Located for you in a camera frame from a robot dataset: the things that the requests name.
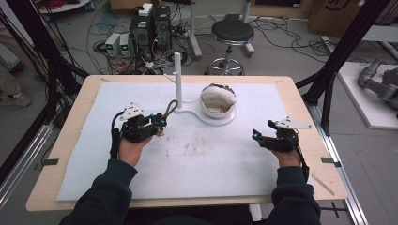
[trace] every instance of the white circular base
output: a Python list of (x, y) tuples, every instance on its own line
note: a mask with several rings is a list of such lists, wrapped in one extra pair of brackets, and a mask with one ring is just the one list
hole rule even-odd
[(234, 110), (231, 113), (229, 113), (228, 116), (226, 116), (224, 118), (219, 118), (219, 119), (213, 118), (213, 117), (206, 115), (203, 112), (200, 104), (201, 103), (200, 103), (199, 99), (194, 102), (190, 102), (190, 103), (184, 102), (184, 103), (182, 103), (181, 108), (177, 108), (175, 110), (175, 113), (194, 114), (202, 123), (209, 125), (209, 126), (213, 126), (213, 127), (222, 127), (222, 126), (228, 125), (235, 119), (235, 116), (237, 115), (237, 107), (234, 107)]

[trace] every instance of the white vertical post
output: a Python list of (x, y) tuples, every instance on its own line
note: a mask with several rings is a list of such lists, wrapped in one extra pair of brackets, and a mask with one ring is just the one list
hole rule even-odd
[(182, 81), (181, 81), (181, 54), (175, 52), (175, 72), (176, 75), (176, 101), (178, 102), (178, 108), (182, 108)]

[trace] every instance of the black stool seat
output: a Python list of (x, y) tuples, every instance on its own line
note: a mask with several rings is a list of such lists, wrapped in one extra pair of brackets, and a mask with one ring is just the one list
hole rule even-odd
[(252, 41), (254, 30), (241, 20), (223, 20), (213, 24), (211, 35), (221, 43), (245, 45)]

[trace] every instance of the person's left hand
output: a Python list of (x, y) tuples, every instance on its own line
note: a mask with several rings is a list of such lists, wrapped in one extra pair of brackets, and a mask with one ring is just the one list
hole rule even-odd
[(149, 137), (141, 142), (129, 142), (122, 138), (119, 145), (119, 160), (130, 164), (132, 167), (137, 165), (141, 157), (141, 151), (143, 151), (144, 146), (152, 140)]

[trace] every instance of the chrome stool leg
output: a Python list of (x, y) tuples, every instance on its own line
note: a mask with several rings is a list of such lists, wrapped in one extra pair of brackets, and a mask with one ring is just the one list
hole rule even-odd
[(245, 69), (235, 59), (231, 59), (232, 46), (228, 45), (225, 58), (214, 60), (205, 71), (206, 75), (245, 75)]

